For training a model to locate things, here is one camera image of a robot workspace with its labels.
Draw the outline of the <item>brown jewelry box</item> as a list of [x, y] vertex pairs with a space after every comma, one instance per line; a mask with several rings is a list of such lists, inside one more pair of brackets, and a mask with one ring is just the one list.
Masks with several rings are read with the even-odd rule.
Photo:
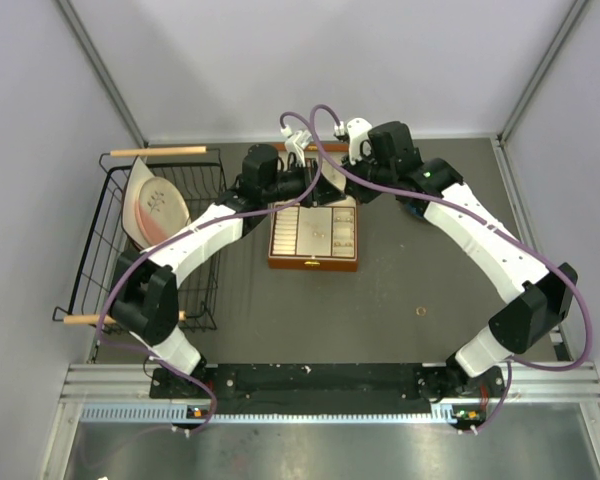
[[358, 270], [357, 202], [347, 196], [325, 206], [291, 206], [272, 216], [267, 256], [272, 269]]

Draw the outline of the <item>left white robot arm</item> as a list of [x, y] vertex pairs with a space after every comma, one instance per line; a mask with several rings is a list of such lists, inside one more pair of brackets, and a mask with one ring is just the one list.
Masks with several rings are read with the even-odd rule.
[[172, 384], [185, 396], [206, 387], [205, 357], [180, 328], [179, 288], [222, 248], [248, 235], [275, 205], [311, 208], [344, 199], [345, 179], [319, 160], [298, 153], [281, 161], [276, 148], [256, 144], [241, 173], [189, 226], [141, 253], [127, 251], [116, 265], [105, 308], [151, 355], [174, 370]]

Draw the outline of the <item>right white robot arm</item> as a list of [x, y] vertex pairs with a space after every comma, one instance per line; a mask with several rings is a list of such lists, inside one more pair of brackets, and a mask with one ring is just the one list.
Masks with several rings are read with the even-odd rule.
[[476, 198], [447, 161], [422, 159], [408, 126], [391, 121], [372, 126], [362, 118], [338, 122], [338, 140], [348, 146], [342, 167], [346, 192], [361, 203], [377, 187], [398, 190], [413, 215], [439, 228], [480, 268], [505, 306], [446, 361], [440, 391], [467, 396], [499, 362], [525, 353], [567, 316], [577, 273], [567, 263], [551, 271], [515, 246], [511, 233]]

